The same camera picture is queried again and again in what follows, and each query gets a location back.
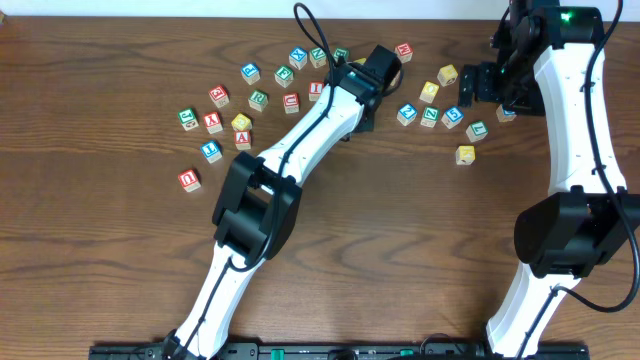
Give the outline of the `green R block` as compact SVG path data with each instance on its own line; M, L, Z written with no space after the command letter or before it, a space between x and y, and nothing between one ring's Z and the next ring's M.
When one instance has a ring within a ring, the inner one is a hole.
M252 109L262 112L268 105L268 94L260 90L254 90L248 97L248 103Z

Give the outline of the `yellow O block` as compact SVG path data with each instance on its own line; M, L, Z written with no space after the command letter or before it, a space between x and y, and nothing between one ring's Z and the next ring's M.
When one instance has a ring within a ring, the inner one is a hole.
M428 104L434 102L440 86L436 83L426 81L420 92L419 100Z

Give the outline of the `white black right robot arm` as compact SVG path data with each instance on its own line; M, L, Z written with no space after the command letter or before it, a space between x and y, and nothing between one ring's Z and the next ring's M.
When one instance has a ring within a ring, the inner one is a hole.
M547 197L514 227L519 260L485 327L486 355L534 359L562 299L624 244L634 244L639 198L618 166L603 90L613 33L594 7L513 1L491 44L493 62L464 67L458 102L492 102L502 114L542 116L551 159Z

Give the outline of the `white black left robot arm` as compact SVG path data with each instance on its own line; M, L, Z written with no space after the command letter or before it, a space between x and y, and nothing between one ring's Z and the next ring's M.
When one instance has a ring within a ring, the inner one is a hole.
M212 222L214 256L187 319L163 342L165 359L211 359L251 277L283 247L294 228L302 185L328 151L352 133L370 131L402 63L378 45L362 64L339 60L309 112L258 156L232 161Z

